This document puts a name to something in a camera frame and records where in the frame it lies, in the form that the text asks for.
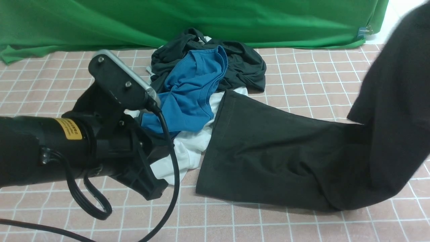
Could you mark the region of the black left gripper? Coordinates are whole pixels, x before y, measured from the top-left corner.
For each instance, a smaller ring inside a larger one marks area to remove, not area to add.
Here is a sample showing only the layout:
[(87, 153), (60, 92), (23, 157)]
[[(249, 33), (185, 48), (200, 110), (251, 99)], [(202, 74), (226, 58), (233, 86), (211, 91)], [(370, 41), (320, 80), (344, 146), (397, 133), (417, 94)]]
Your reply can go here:
[(168, 183), (155, 177), (149, 162), (152, 141), (125, 110), (133, 105), (153, 110), (156, 103), (141, 87), (141, 101), (132, 101), (132, 92), (133, 87), (112, 91), (93, 83), (62, 118), (74, 121), (87, 136), (90, 167), (103, 165), (105, 175), (150, 201), (159, 199)]

